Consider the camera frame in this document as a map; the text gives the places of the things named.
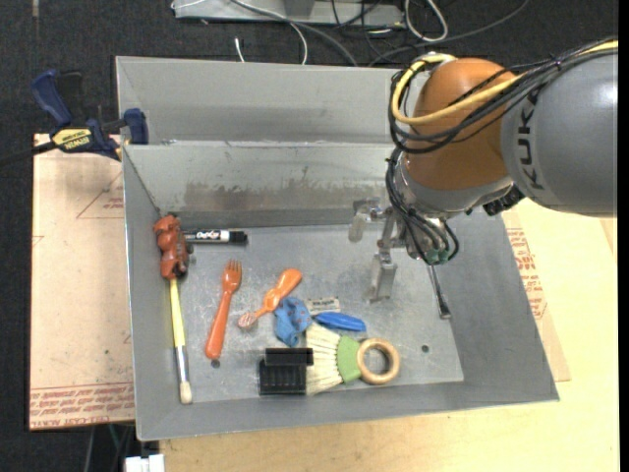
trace orange plastic fork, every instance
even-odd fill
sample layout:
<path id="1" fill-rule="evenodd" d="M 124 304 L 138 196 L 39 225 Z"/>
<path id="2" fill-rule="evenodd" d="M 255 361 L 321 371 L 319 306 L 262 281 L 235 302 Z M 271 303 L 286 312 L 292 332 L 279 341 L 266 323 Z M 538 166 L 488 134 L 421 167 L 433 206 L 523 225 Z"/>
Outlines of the orange plastic fork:
<path id="1" fill-rule="evenodd" d="M 205 343 L 205 356 L 212 360 L 218 360 L 223 350 L 225 339 L 225 327 L 229 315 L 229 304 L 232 294 L 238 290 L 243 277 L 243 269 L 238 261 L 229 261 L 223 270 L 223 295 L 214 315 L 214 321 L 209 329 L 207 342 Z"/>

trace cardboard sheet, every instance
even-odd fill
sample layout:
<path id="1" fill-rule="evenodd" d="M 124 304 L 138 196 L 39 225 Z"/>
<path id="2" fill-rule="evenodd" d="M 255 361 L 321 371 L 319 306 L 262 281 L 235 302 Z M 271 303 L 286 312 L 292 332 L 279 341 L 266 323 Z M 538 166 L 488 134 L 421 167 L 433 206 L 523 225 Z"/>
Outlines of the cardboard sheet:
<path id="1" fill-rule="evenodd" d="M 131 421 L 121 163 L 51 151 L 33 170 L 29 427 Z"/>

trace paintbrush handle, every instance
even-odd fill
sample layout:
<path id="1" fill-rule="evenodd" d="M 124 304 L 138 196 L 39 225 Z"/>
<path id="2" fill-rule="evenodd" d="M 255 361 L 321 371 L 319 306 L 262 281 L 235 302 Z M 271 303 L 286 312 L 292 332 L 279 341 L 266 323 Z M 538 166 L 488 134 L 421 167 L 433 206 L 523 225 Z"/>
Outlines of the paintbrush handle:
<path id="1" fill-rule="evenodd" d="M 177 279 L 170 280 L 170 312 L 173 323 L 173 339 L 175 359 L 177 362 L 177 378 L 179 380 L 179 397 L 182 404 L 192 402 L 190 380 L 188 378 L 188 351 L 186 350 L 186 334 L 184 332 L 184 319 L 181 314 L 179 302 L 179 289 Z"/>

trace blue cloth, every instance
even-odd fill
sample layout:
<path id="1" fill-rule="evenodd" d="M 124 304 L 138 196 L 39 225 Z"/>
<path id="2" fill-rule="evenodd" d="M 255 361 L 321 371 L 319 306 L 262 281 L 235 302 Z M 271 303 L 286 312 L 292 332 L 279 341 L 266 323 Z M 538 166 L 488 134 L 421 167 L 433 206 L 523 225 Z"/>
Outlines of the blue cloth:
<path id="1" fill-rule="evenodd" d="M 287 346 L 294 348 L 299 343 L 300 334 L 313 322 L 303 301 L 296 297 L 285 297 L 273 312 L 275 335 Z"/>

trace white brush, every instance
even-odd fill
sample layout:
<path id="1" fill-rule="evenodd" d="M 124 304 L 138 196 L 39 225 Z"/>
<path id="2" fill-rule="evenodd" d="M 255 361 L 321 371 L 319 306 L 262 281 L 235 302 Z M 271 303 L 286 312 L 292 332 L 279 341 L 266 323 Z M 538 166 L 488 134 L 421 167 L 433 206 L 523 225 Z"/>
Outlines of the white brush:
<path id="1" fill-rule="evenodd" d="M 306 342 L 313 349 L 314 364 L 306 374 L 306 394 L 314 395 L 361 376 L 357 353 L 360 343 L 319 324 L 306 330 Z"/>

